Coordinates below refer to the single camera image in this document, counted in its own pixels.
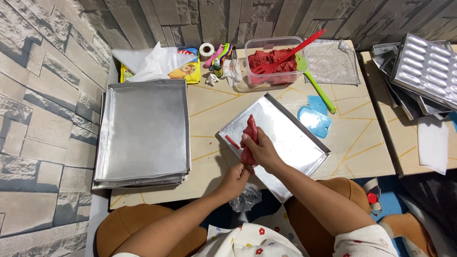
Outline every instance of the red bottle cap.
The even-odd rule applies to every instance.
[[[375,194],[373,194],[372,192],[368,192],[367,193],[367,198],[368,198],[368,202],[370,204],[373,204],[373,203],[377,203],[377,197]]]

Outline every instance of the tape roll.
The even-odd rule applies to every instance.
[[[200,52],[200,61],[207,61],[214,54],[214,46],[210,43],[203,43],[199,50]]]

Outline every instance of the stack of baking trays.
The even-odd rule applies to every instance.
[[[449,42],[406,34],[400,43],[374,45],[372,54],[393,107],[410,120],[457,110],[457,54]]]
[[[186,80],[111,84],[101,106],[92,189],[182,183],[191,169]]]

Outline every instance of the small green bottle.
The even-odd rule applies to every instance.
[[[213,73],[216,77],[222,77],[222,65],[218,58],[214,59]]]

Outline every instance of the green spatula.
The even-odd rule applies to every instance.
[[[335,114],[336,113],[335,106],[330,101],[330,99],[327,97],[327,95],[324,93],[324,91],[320,88],[320,86],[316,83],[316,81],[313,79],[313,77],[311,76],[311,73],[309,72],[309,69],[308,69],[308,63],[306,61],[306,58],[304,58],[303,56],[301,56],[299,54],[295,54],[295,61],[297,62],[297,70],[305,70],[304,74],[309,79],[311,84],[314,86],[314,89],[317,91],[319,96],[322,98],[322,100],[324,101],[324,103],[327,106],[327,108],[329,109],[329,111],[332,114]]]

